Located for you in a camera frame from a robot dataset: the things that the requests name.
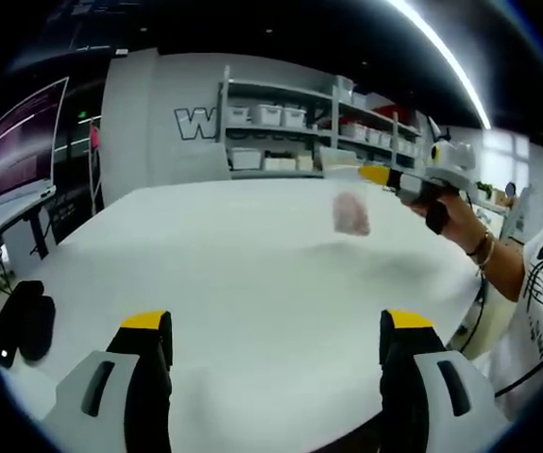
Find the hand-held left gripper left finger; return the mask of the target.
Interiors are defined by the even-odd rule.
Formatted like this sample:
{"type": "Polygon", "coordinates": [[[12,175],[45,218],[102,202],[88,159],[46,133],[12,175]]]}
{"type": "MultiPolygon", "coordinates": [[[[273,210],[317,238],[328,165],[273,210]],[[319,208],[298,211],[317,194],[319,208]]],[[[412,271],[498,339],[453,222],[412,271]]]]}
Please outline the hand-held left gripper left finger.
{"type": "Polygon", "coordinates": [[[59,383],[45,432],[62,452],[169,452],[172,365],[171,313],[129,317],[59,383]]]}

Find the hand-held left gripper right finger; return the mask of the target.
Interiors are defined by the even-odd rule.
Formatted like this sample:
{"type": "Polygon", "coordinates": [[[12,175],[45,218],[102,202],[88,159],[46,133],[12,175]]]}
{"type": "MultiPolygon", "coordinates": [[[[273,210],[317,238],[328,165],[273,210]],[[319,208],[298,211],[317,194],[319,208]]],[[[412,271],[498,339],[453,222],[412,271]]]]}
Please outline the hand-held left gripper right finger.
{"type": "Polygon", "coordinates": [[[381,452],[487,452],[509,426],[490,382],[425,317],[380,320],[381,452]]]}

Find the person's right hand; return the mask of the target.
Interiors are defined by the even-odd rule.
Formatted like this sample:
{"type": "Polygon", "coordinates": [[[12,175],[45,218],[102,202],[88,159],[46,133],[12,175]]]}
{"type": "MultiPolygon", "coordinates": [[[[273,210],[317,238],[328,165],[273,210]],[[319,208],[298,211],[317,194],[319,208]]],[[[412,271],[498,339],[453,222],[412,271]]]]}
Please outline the person's right hand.
{"type": "Polygon", "coordinates": [[[449,216],[442,235],[456,243],[469,257],[479,254],[488,236],[473,209],[457,194],[444,193],[437,201],[447,209],[449,216]]]}

